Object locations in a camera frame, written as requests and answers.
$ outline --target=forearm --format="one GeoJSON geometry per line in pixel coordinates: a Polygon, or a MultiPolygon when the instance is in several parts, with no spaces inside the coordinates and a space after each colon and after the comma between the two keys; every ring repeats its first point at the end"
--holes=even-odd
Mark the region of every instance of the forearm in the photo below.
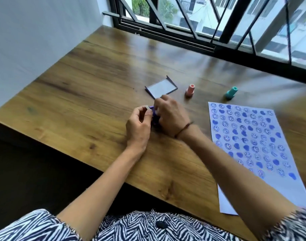
{"type": "Polygon", "coordinates": [[[180,138],[199,156],[235,211],[258,237],[296,209],[274,188],[233,160],[197,126],[180,138]]]}
{"type": "Polygon", "coordinates": [[[83,240],[92,239],[140,155],[136,149],[127,148],[101,177],[57,217],[74,228],[83,240]]]}

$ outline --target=sleeve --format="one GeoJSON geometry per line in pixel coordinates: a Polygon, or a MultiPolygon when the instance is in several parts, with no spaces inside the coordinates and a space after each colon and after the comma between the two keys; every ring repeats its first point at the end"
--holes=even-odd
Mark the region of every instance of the sleeve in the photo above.
{"type": "Polygon", "coordinates": [[[35,210],[0,230],[0,241],[82,241],[78,233],[45,209],[35,210]]]}
{"type": "Polygon", "coordinates": [[[304,241],[306,240],[306,209],[295,211],[283,218],[262,238],[263,241],[304,241]]]}

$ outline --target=shirt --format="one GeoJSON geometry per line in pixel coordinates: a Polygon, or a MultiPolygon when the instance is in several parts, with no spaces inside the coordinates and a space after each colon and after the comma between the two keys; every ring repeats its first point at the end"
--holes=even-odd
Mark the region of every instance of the shirt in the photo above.
{"type": "MultiPolygon", "coordinates": [[[[78,241],[78,233],[45,209],[35,210],[0,230],[0,241],[78,241]]],[[[93,241],[208,240],[240,241],[235,235],[185,215],[134,211],[106,216],[93,241]]],[[[265,241],[306,240],[306,209],[285,217],[263,236],[265,241]]]]}

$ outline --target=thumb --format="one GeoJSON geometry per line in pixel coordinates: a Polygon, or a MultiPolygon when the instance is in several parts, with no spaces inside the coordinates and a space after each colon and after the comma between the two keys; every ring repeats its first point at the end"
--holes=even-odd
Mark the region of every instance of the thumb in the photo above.
{"type": "Polygon", "coordinates": [[[143,123],[151,125],[152,117],[153,117],[153,111],[151,109],[147,109],[143,118],[143,123]]]}

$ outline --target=wooden table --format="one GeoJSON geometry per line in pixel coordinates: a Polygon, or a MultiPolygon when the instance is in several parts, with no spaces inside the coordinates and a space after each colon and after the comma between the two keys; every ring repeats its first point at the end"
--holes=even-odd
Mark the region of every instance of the wooden table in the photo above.
{"type": "MultiPolygon", "coordinates": [[[[208,101],[272,108],[306,185],[306,85],[109,27],[94,34],[0,108],[0,123],[101,171],[125,147],[133,108],[153,105],[144,86],[168,75],[171,93],[210,136],[208,101]],[[192,99],[184,99],[190,83],[192,99]]],[[[127,183],[244,239],[240,217],[221,214],[216,183],[182,142],[151,133],[127,183]]]]}

